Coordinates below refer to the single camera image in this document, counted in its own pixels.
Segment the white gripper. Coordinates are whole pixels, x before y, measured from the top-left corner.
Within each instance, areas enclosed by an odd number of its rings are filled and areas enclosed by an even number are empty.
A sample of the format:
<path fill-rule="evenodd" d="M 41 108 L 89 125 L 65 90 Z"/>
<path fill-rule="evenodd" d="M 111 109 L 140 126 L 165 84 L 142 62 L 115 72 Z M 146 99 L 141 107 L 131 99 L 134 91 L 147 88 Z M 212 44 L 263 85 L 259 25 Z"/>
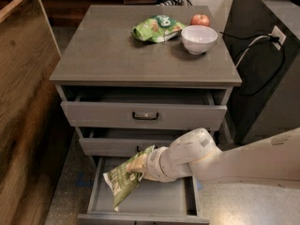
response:
<path fill-rule="evenodd" d="M 160 147 L 154 149 L 148 156 L 143 154 L 134 158 L 126 166 L 126 171 L 128 173 L 143 173 L 143 178 L 151 181 L 170 182 L 160 165 L 161 156 L 166 150 L 166 147 Z"/>

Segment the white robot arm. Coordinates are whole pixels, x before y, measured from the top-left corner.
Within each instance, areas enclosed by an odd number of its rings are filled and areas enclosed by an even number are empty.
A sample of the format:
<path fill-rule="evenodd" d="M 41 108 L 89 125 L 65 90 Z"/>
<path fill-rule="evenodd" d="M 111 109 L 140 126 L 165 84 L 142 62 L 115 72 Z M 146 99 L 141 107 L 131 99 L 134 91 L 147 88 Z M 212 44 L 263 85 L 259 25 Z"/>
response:
<path fill-rule="evenodd" d="M 300 128 L 231 150 L 220 150 L 204 128 L 194 129 L 126 166 L 163 183 L 193 176 L 202 184 L 300 185 Z"/>

